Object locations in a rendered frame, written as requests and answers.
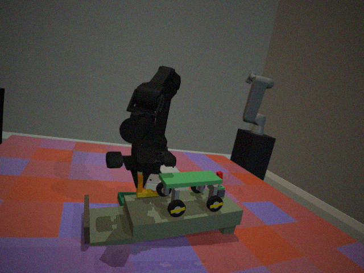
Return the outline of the green wheeled trolley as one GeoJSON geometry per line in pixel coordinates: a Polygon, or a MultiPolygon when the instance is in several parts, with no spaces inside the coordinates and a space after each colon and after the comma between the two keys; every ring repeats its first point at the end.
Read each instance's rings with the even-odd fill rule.
{"type": "Polygon", "coordinates": [[[159,173],[159,179],[161,182],[156,186],[159,196],[166,197],[172,191],[171,202],[167,207],[172,217],[181,216],[186,209],[185,204],[179,200],[180,187],[191,187],[194,193],[201,193],[208,185],[207,208],[212,212],[216,212],[223,206],[223,200],[217,196],[217,190],[224,190],[225,187],[222,185],[218,187],[219,184],[222,184],[222,179],[212,171],[159,173]]]}

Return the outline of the yellow wheel chock with orange handle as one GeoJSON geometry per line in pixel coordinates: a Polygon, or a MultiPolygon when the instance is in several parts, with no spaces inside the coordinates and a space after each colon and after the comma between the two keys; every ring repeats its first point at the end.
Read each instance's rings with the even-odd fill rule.
{"type": "Polygon", "coordinates": [[[138,188],[136,189],[137,198],[159,197],[158,193],[152,189],[143,189],[143,174],[138,175],[138,188]]]}

